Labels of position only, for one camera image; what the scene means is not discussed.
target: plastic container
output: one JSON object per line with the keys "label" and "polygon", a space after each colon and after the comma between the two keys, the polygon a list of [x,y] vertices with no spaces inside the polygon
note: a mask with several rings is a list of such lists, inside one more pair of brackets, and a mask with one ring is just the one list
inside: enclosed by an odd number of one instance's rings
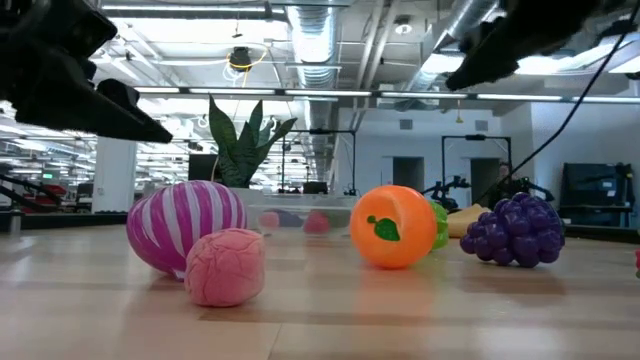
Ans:
{"label": "plastic container", "polygon": [[268,195],[250,206],[260,212],[258,229],[264,235],[339,237],[349,235],[352,196]]}

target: air duct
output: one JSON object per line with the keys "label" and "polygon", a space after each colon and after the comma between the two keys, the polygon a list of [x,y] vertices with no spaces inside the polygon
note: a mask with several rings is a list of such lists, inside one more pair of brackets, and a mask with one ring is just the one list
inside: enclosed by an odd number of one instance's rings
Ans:
{"label": "air duct", "polygon": [[[443,20],[445,26],[436,24],[426,34],[422,44],[422,54],[425,56],[424,64],[427,63],[434,50],[437,50],[445,43],[451,42],[451,40],[459,41],[465,32],[480,24],[497,7],[498,0],[456,0],[453,3],[451,15]],[[402,89],[403,91],[429,91],[439,74],[425,72],[422,68],[413,75],[411,81]],[[406,111],[410,108],[426,109],[429,107],[433,107],[433,104],[415,100],[399,101],[394,105],[394,108],[398,111]]]}
{"label": "air duct", "polygon": [[[291,38],[295,60],[299,63],[328,64],[336,52],[337,10],[322,6],[288,6],[286,8],[292,26]],[[334,87],[337,70],[321,66],[298,67],[300,86],[305,89],[330,89]],[[327,129],[332,103],[308,101],[305,119],[308,129]],[[311,137],[312,151],[316,155],[326,153],[326,136]],[[331,159],[316,161],[316,171],[323,177]]]}

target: purple and white striped ball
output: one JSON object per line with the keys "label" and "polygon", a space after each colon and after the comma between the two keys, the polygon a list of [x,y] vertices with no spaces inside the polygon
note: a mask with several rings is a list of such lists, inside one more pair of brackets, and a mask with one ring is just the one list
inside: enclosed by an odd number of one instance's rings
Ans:
{"label": "purple and white striped ball", "polygon": [[233,191],[210,181],[163,188],[135,203],[127,216],[133,251],[147,264],[184,278],[187,255],[198,239],[247,227],[244,204]]}

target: grape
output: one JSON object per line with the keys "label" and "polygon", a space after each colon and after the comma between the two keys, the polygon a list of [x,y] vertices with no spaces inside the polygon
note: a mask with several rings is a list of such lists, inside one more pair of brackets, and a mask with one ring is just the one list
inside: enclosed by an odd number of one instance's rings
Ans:
{"label": "grape", "polygon": [[500,209],[500,213],[498,215],[505,215],[508,213],[516,213],[518,215],[522,214],[522,206],[520,206],[520,204],[518,204],[515,201],[507,201],[506,203],[504,203],[504,205],[502,205],[502,208]]}
{"label": "grape", "polygon": [[494,213],[494,212],[488,212],[488,213],[484,213],[482,215],[485,215],[482,218],[482,220],[480,220],[480,218],[478,218],[478,220],[482,223],[482,225],[497,224],[499,222],[498,221],[498,215],[496,215],[496,213]]}
{"label": "grape", "polygon": [[529,220],[515,212],[506,213],[504,215],[504,223],[509,234],[513,236],[525,235],[531,229]]}
{"label": "grape", "polygon": [[549,216],[540,207],[532,207],[527,209],[527,217],[531,222],[531,226],[536,230],[546,229],[549,227]]}
{"label": "grape", "polygon": [[467,234],[471,235],[471,237],[477,238],[484,236],[486,234],[486,231],[484,230],[484,226],[482,226],[482,224],[480,224],[479,222],[473,222],[467,227]]}
{"label": "grape", "polygon": [[558,260],[564,243],[564,223],[553,207],[537,196],[519,193],[500,200],[493,212],[471,223],[460,247],[482,261],[506,266],[516,260],[533,268]]}
{"label": "grape", "polygon": [[540,258],[540,262],[545,264],[551,264],[552,262],[555,262],[556,260],[558,260],[558,258],[560,257],[560,250],[556,250],[556,251],[541,250],[538,253],[538,257]]}
{"label": "grape", "polygon": [[487,240],[489,245],[494,249],[507,247],[509,244],[509,235],[504,231],[502,225],[490,224],[485,226],[487,232]]}
{"label": "grape", "polygon": [[476,253],[475,240],[469,235],[465,235],[460,239],[460,247],[467,254],[473,255]]}
{"label": "grape", "polygon": [[498,249],[493,251],[493,260],[500,266],[509,265],[514,259],[513,253],[507,248]]}
{"label": "grape", "polygon": [[524,268],[534,268],[536,265],[540,263],[540,259],[537,254],[532,254],[529,256],[516,256],[516,261],[520,266]]}
{"label": "grape", "polygon": [[493,257],[492,257],[491,254],[489,254],[489,255],[479,255],[478,254],[477,256],[478,256],[478,259],[480,259],[482,261],[491,261],[491,260],[493,260]]}
{"label": "grape", "polygon": [[512,201],[516,201],[516,202],[522,202],[523,200],[527,200],[531,198],[531,195],[524,193],[524,192],[519,192],[515,195],[513,195],[513,197],[511,198]]}
{"label": "grape", "polygon": [[541,250],[554,252],[562,248],[562,236],[553,230],[541,231],[537,237]]}
{"label": "grape", "polygon": [[528,257],[538,253],[540,248],[533,236],[516,236],[513,238],[513,251],[519,256]]}
{"label": "grape", "polygon": [[493,212],[498,214],[498,215],[500,215],[500,213],[502,212],[502,207],[504,206],[504,204],[508,203],[509,201],[511,201],[511,200],[502,199],[502,200],[498,201],[496,203],[496,206],[493,207]]}
{"label": "grape", "polygon": [[489,245],[489,241],[484,237],[476,238],[475,250],[478,257],[491,256],[491,253],[493,252],[493,249]]}

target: orange fruit toy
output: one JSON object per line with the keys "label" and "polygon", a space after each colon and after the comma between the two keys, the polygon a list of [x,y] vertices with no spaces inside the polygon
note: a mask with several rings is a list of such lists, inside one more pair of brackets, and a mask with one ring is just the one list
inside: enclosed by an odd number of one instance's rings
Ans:
{"label": "orange fruit toy", "polygon": [[351,240],[360,255],[385,269],[401,269],[426,256],[436,240],[436,214],[422,194],[397,185],[366,193],[351,212]]}

